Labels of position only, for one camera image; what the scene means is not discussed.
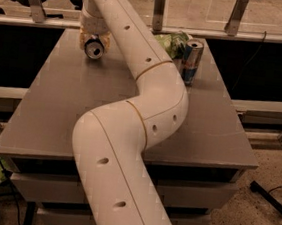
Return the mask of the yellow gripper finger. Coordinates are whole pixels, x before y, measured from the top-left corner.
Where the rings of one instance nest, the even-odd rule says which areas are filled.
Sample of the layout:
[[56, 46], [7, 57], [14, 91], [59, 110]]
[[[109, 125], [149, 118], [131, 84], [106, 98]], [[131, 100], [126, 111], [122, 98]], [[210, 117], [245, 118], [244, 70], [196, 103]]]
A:
[[111, 39], [111, 35], [110, 34], [104, 34], [102, 36], [102, 43], [104, 44], [104, 51], [107, 53], [110, 49], [110, 39]]
[[87, 34], [84, 31], [80, 31], [80, 37], [79, 37], [79, 45], [80, 49], [84, 50], [85, 47], [85, 38], [87, 37]]

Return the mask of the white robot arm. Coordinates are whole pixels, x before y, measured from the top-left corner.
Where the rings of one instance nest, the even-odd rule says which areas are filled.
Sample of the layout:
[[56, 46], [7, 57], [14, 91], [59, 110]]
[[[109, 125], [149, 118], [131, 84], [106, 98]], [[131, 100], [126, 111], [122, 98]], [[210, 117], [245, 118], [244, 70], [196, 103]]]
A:
[[72, 133], [75, 164], [96, 225], [172, 225], [142, 159], [188, 110], [183, 80], [128, 0], [92, 0], [138, 86], [136, 97], [92, 109]]

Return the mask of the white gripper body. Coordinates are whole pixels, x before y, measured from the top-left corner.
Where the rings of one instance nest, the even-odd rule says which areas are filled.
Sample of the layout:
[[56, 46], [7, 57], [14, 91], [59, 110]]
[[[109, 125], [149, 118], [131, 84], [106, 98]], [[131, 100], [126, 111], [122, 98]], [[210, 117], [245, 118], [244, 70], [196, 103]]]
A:
[[88, 34], [103, 35], [109, 30], [97, 6], [99, 1], [107, 0], [83, 0], [80, 22]]

